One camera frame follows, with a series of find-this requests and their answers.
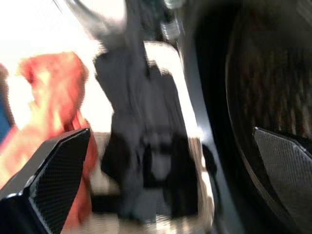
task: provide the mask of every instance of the black fabric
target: black fabric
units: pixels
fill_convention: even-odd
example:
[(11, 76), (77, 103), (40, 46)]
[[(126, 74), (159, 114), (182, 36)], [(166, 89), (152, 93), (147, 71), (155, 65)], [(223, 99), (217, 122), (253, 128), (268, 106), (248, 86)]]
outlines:
[(139, 30), (139, 4), (127, 1), (126, 46), (96, 59), (111, 101), (112, 134), (101, 169), (121, 188), (117, 212), (140, 222), (197, 213), (197, 180), (177, 89), (149, 67)]

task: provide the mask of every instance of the blue object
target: blue object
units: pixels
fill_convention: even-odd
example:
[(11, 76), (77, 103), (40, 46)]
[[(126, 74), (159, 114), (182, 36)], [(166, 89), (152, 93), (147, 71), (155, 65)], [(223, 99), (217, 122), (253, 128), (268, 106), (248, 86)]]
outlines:
[(0, 143), (4, 140), (9, 130), (10, 130), (9, 120), (4, 109), (3, 101), (0, 100)]

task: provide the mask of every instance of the orange cloth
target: orange cloth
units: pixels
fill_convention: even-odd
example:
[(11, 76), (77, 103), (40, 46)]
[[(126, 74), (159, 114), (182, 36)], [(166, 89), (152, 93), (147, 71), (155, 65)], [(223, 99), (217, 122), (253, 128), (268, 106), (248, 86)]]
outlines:
[[(14, 127), (0, 147), (0, 168), (6, 174), (5, 179), (19, 171), (45, 140), (65, 131), (90, 127), (78, 111), (84, 95), (86, 73), (75, 53), (31, 57), (21, 62), (18, 72), (31, 84), (35, 101), (31, 103), (31, 122), (21, 130)], [(88, 187), (97, 157), (92, 133), (80, 187), (64, 228), (80, 225), (91, 213)]]

